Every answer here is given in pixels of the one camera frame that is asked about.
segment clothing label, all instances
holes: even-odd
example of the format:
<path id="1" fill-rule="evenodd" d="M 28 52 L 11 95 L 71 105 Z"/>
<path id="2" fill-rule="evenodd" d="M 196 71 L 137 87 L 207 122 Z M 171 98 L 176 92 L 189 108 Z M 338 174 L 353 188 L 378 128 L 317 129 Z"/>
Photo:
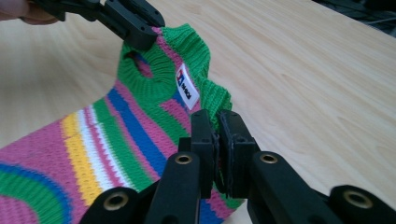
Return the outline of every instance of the clothing label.
<path id="1" fill-rule="evenodd" d="M 194 84 L 192 84 L 184 63 L 177 70 L 176 85 L 181 98 L 189 110 L 191 110 L 199 99 L 199 93 L 198 90 L 195 89 Z"/>

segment white stripe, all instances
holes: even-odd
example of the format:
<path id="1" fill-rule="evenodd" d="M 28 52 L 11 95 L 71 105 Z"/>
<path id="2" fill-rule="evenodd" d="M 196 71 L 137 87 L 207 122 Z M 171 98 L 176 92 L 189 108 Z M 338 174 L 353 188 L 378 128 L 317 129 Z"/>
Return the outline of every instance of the white stripe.
<path id="1" fill-rule="evenodd" d="M 95 124 L 95 130 L 98 133 L 98 137 L 100 139 L 100 143 L 103 146 L 104 154 L 106 155 L 106 159 L 109 161 L 111 169 L 116 176 L 116 178 L 121 182 L 122 186 L 125 188 L 135 189 L 135 185 L 132 182 L 131 178 L 125 174 L 122 169 L 122 166 L 117 161 L 115 155 L 113 154 L 112 150 L 110 149 L 109 143 L 106 139 L 106 135 L 103 131 L 103 124 L 99 123 L 96 118 L 96 114 L 94 113 L 93 107 L 90 105 L 90 113 L 92 118 L 97 122 Z"/>
<path id="2" fill-rule="evenodd" d="M 113 185 L 110 178 L 106 173 L 105 166 L 101 163 L 98 152 L 96 151 L 95 143 L 93 142 L 92 135 L 85 119 L 84 110 L 78 111 L 78 125 L 84 143 L 85 151 L 87 152 L 88 159 L 90 160 L 93 173 L 102 191 L 112 189 Z"/>

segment wooden table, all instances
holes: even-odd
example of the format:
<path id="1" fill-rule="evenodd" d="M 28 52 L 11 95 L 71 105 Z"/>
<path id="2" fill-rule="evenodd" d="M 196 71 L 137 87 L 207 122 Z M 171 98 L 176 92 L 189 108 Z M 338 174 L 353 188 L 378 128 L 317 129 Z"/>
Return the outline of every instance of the wooden table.
<path id="1" fill-rule="evenodd" d="M 367 189 L 396 207 L 396 39 L 308 0 L 150 1 L 211 49 L 261 149 L 313 188 Z M 105 95 L 121 40 L 99 22 L 0 22 L 0 147 Z M 246 208 L 227 223 L 249 223 Z"/>

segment yellow stripe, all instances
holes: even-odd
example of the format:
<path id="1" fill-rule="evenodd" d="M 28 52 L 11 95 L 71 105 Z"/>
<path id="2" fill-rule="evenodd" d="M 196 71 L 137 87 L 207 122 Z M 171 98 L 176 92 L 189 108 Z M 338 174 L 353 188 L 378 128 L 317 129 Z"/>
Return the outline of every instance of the yellow stripe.
<path id="1" fill-rule="evenodd" d="M 91 163 L 78 129 L 78 114 L 73 113 L 64 118 L 62 120 L 62 128 L 65 137 L 64 143 L 73 165 L 78 189 L 82 194 L 85 204 L 91 205 L 102 191 L 91 168 Z"/>

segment hand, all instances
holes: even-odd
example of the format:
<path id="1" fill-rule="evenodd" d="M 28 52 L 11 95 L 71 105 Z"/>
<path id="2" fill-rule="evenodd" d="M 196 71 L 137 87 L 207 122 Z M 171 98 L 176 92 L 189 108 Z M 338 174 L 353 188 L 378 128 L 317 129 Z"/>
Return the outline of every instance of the hand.
<path id="1" fill-rule="evenodd" d="M 0 21 L 20 18 L 26 23 L 51 24 L 56 18 L 45 12 L 41 7 L 28 0 L 0 0 Z"/>

